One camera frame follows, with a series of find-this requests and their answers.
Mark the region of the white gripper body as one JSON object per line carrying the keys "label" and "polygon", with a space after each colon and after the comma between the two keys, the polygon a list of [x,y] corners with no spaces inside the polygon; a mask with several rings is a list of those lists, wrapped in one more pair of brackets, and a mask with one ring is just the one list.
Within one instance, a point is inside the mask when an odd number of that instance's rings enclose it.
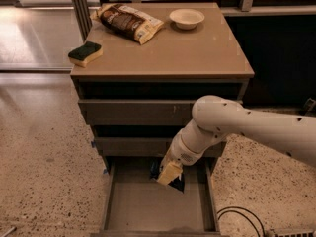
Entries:
{"label": "white gripper body", "polygon": [[183,142],[182,136],[177,134],[166,153],[168,161],[177,162],[184,166],[192,166],[194,163],[202,157],[202,152],[195,153],[189,149]]}

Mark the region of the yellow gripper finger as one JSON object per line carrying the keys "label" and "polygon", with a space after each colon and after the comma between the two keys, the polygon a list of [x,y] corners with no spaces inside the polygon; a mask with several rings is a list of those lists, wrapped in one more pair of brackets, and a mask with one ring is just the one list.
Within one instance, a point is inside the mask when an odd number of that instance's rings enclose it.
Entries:
{"label": "yellow gripper finger", "polygon": [[167,186],[183,174],[182,165],[175,161],[163,162],[160,166],[160,173],[157,182]]}

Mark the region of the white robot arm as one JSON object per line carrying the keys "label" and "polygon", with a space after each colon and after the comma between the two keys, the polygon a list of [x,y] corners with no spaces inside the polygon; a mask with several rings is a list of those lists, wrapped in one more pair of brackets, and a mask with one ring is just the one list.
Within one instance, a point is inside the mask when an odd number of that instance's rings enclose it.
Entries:
{"label": "white robot arm", "polygon": [[242,135],[312,167],[316,166],[316,118],[254,111],[235,101],[203,96],[192,107],[192,119],[173,138],[158,167],[157,182],[182,182],[211,146],[229,134]]}

